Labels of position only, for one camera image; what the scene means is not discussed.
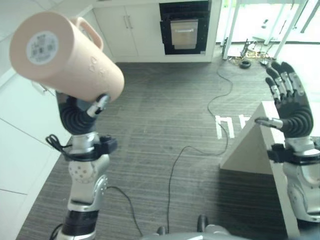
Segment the white cabinet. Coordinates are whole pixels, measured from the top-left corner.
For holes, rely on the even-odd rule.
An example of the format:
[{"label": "white cabinet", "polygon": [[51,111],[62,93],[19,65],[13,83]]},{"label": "white cabinet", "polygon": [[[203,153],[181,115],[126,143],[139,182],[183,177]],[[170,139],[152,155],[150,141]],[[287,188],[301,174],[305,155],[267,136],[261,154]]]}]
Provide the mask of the white cabinet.
[{"label": "white cabinet", "polygon": [[62,126],[52,93],[15,74],[0,88],[0,118],[43,143],[55,134],[65,144],[70,134]]},{"label": "white cabinet", "polygon": [[164,56],[159,4],[128,5],[125,6],[125,11],[138,55]]},{"label": "white cabinet", "polygon": [[0,120],[0,189],[27,194],[52,149]]},{"label": "white cabinet", "polygon": [[137,56],[124,7],[97,8],[94,13],[112,55],[114,57]]},{"label": "white cabinet", "polygon": [[114,57],[165,55],[159,4],[101,7],[94,13]]},{"label": "white cabinet", "polygon": [[26,195],[0,190],[0,239],[12,240],[8,234],[16,224],[18,214]]}]

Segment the built-in oven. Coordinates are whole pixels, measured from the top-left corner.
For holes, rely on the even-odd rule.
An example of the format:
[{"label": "built-in oven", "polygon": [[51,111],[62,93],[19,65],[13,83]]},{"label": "built-in oven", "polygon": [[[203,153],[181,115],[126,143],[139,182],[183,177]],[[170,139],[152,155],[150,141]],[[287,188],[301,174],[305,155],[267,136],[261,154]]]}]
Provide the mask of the built-in oven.
[{"label": "built-in oven", "polygon": [[205,54],[209,1],[170,2],[159,6],[165,54]]}]

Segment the barcode label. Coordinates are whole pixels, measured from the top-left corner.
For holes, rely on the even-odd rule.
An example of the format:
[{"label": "barcode label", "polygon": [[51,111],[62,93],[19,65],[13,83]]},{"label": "barcode label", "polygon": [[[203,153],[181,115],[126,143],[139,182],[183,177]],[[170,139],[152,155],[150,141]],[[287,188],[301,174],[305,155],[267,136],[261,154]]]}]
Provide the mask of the barcode label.
[{"label": "barcode label", "polygon": [[53,32],[38,32],[32,36],[27,44],[27,57],[33,64],[47,64],[56,56],[58,44],[58,38]]}]

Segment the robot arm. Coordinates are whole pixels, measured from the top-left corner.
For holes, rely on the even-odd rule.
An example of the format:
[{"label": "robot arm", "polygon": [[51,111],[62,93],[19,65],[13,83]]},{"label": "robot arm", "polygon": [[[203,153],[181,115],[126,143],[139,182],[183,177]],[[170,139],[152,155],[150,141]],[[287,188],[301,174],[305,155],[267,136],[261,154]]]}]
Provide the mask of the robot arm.
[{"label": "robot arm", "polygon": [[283,132],[285,146],[274,144],[269,158],[283,163],[287,193],[297,219],[320,222],[320,151],[310,138],[314,122],[307,94],[292,66],[273,62],[265,80],[280,119],[259,117],[257,124]]}]

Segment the black electrical cable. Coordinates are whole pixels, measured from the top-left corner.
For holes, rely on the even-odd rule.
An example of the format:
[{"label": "black electrical cable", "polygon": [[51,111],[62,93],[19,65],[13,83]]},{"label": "black electrical cable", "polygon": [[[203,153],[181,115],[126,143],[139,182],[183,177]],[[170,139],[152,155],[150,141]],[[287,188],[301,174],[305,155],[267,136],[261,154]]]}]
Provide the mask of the black electrical cable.
[{"label": "black electrical cable", "polygon": [[[230,83],[230,90],[229,90],[226,94],[222,94],[222,95],[219,95],[219,96],[215,96],[214,98],[212,98],[212,99],[208,102],[206,108],[207,108],[208,112],[210,113],[210,115],[211,115],[214,119],[215,119],[215,115],[214,115],[213,112],[210,110],[210,104],[211,104],[214,100],[216,100],[216,99],[218,99],[218,98],[222,98],[222,97],[228,96],[228,95],[232,92],[232,89],[233,89],[233,87],[234,87],[234,83],[233,83],[232,81],[230,81],[228,78],[222,76],[222,75],[219,73],[219,69],[217,69],[216,74],[217,74],[220,78],[222,78],[222,79],[226,80],[228,83]],[[169,183],[168,183],[168,204],[167,204],[167,210],[166,210],[167,233],[170,232],[169,213],[170,213],[170,201],[171,201],[171,181],[172,181],[172,177],[173,177],[173,174],[174,174],[174,169],[175,169],[176,163],[177,163],[178,159],[180,158],[180,156],[182,155],[182,153],[184,152],[184,150],[187,149],[187,148],[191,148],[191,149],[199,152],[201,155],[205,155],[205,156],[220,156],[220,155],[224,154],[224,153],[226,152],[227,148],[228,148],[229,138],[228,138],[228,134],[227,134],[226,129],[225,129],[220,123],[218,123],[218,124],[219,124],[220,127],[222,128],[222,130],[223,130],[223,132],[224,132],[224,134],[225,134],[225,137],[226,137],[225,146],[224,146],[224,149],[223,149],[221,152],[218,152],[218,153],[216,153],[216,152],[214,152],[214,153],[203,152],[203,151],[201,151],[201,150],[199,150],[199,149],[197,149],[197,148],[195,148],[195,147],[193,147],[193,146],[188,145],[188,146],[185,146],[184,148],[182,148],[182,150],[180,151],[178,157],[174,160],[174,163],[173,163],[172,168],[171,168],[171,174],[170,174],[170,178],[169,178]]]},{"label": "black electrical cable", "polygon": [[117,186],[108,186],[106,189],[116,189],[118,190],[123,196],[125,196],[125,198],[128,200],[129,204],[130,204],[130,208],[131,208],[131,213],[132,213],[132,218],[133,218],[133,221],[135,223],[135,226],[136,228],[138,229],[139,233],[140,233],[140,236],[142,237],[143,236],[143,233],[137,223],[137,219],[136,219],[136,214],[135,214],[135,210],[134,210],[134,206],[132,205],[132,202],[130,200],[130,197],[128,197],[127,194],[125,194],[124,191],[122,191],[119,187]]},{"label": "black electrical cable", "polygon": [[49,240],[55,240],[55,239],[56,239],[56,237],[58,236],[59,228],[61,228],[62,225],[63,225],[63,224],[60,223],[58,226],[56,226],[56,227],[53,229],[53,231],[52,231],[52,233],[51,233],[51,235],[50,235]]},{"label": "black electrical cable", "polygon": [[54,134],[50,134],[49,136],[47,136],[45,138],[45,141],[50,145],[52,146],[53,148],[55,148],[56,150],[58,150],[60,153],[62,153],[62,155],[64,156],[64,159],[69,162],[71,160],[74,160],[74,161],[81,161],[81,159],[75,157],[75,156],[72,156],[70,155],[69,153],[67,153],[64,149],[65,148],[68,148],[68,147],[71,147],[72,145],[61,145],[58,137]]}]

